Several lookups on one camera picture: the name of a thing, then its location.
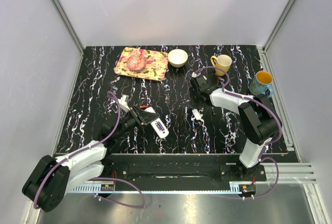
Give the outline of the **white battery cover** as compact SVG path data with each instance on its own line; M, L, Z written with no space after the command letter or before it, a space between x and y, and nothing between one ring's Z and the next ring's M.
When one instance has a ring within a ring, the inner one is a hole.
M192 114L196 120L202 120L202 115L197 109L192 109Z

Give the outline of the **white remote control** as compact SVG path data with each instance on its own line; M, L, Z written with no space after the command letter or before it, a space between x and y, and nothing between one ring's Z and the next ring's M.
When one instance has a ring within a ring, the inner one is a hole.
M155 110L152 107L148 107L145 110L149 111L149 112L155 112ZM158 119L156 119L155 121L153 121L152 123L150 123L150 125L155 130L155 132L157 133L159 138L165 139L168 136L169 131L166 128L166 126L164 125L164 123L162 122L162 120L160 119L160 117Z

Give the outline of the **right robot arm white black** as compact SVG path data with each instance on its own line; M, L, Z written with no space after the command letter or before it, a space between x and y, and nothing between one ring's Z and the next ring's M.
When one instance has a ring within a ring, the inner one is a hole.
M192 108L220 107L240 116L246 142L236 175L241 180L250 179L266 147L282 136L282 124L270 100L264 94L243 95L213 86L201 75L192 78L190 83Z

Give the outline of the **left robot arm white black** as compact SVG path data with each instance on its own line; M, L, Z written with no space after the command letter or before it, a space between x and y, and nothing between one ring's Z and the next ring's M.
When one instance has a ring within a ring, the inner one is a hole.
M115 152L117 141L127 132L151 125L160 138L168 135L167 128L152 107L120 107L126 114L117 118L116 124L101 141L91 141L64 156L46 155L39 160L22 187L23 195L34 203L35 208L52 211L68 192L82 183L93 178L109 179L112 167L103 160Z

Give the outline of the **cream ceramic bowl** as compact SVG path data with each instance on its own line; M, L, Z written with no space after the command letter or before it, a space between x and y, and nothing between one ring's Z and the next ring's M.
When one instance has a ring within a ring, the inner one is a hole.
M168 53L169 63L176 68L182 67L188 60L188 54L182 49L174 49Z

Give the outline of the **floral rectangular tray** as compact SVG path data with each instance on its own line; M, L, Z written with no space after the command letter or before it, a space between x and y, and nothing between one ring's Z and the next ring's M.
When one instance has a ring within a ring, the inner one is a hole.
M114 72L117 75L162 81L168 62L166 52L125 47Z

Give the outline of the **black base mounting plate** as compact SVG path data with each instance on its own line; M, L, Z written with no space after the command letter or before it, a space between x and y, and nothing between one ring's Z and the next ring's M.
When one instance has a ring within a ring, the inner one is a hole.
M103 177L124 179L141 191L222 191L231 182L260 183L263 165L240 169L239 155L112 154L102 161Z

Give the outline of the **red patterned bowl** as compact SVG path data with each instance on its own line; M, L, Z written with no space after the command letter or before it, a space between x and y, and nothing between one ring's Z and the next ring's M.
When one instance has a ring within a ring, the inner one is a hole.
M142 71L147 64L147 59L142 54L131 55L127 60L127 68L132 72Z

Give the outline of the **blue mug yellow inside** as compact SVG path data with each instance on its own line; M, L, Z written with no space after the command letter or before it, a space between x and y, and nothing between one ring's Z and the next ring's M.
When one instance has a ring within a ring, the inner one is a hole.
M271 98L274 94L272 83L273 77L269 72L257 72L249 86L249 91L252 95L264 94L266 97Z

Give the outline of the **right aluminium frame post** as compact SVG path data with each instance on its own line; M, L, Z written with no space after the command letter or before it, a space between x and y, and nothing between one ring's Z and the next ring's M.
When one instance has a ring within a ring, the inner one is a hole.
M280 17L278 18L271 34L269 35L267 41L265 42L264 46L262 47L263 51L267 52L270 46L272 45L274 39L276 38L279 30L283 26L283 23L287 19L289 13L291 12L292 8L294 7L297 0L288 0Z

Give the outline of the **aluminium frame post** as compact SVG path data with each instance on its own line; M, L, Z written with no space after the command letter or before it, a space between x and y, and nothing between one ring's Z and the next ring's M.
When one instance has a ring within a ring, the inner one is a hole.
M85 47L82 44L81 40L78 37L68 15L65 12L64 7L62 6L60 0L51 0L55 10L57 11L61 21L63 22L65 28L67 29L72 41L74 42L76 48L78 49L80 54L84 53Z
M292 8L294 7L297 0L288 0L280 17L278 18L271 34L269 35L267 41L265 42L264 46L262 47L263 51L267 52L270 46L272 45L274 39L276 38L279 30L283 26L283 23L287 19L289 13L291 12Z

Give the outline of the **left aluminium frame post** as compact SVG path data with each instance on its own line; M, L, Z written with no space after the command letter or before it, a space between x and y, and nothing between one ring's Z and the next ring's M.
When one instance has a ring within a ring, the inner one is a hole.
M82 44L81 40L78 37L68 15L65 12L64 7L62 6L60 0L51 0L55 10L57 11L61 21L63 22L65 28L67 29L72 41L74 42L76 48L78 49L80 54L84 53L85 47Z

